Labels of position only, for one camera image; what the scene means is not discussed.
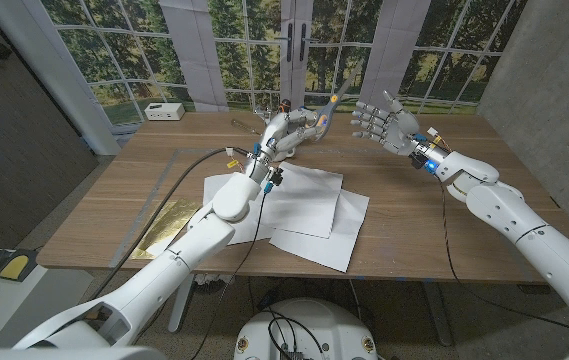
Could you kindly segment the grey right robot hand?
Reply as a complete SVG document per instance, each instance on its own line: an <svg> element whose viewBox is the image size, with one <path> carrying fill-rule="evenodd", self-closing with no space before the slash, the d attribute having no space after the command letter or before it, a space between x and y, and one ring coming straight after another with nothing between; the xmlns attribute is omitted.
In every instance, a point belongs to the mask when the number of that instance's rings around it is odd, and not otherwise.
<svg viewBox="0 0 569 360"><path fill-rule="evenodd" d="M388 91L384 90L383 96L388 110L361 101L356 103L356 110L352 112L355 119L350 124L361 127L362 131L354 132L352 136L379 143L393 154L408 156L416 147L417 118Z"/></svg>

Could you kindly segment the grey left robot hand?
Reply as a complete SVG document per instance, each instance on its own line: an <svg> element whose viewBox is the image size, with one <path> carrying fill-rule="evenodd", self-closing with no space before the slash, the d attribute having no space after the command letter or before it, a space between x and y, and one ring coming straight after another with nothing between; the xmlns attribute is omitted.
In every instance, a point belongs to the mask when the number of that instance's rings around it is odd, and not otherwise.
<svg viewBox="0 0 569 360"><path fill-rule="evenodd" d="M260 139L260 155L268 162L290 157L303 141L318 140L326 129L318 112L305 108L282 112L270 120Z"/></svg>

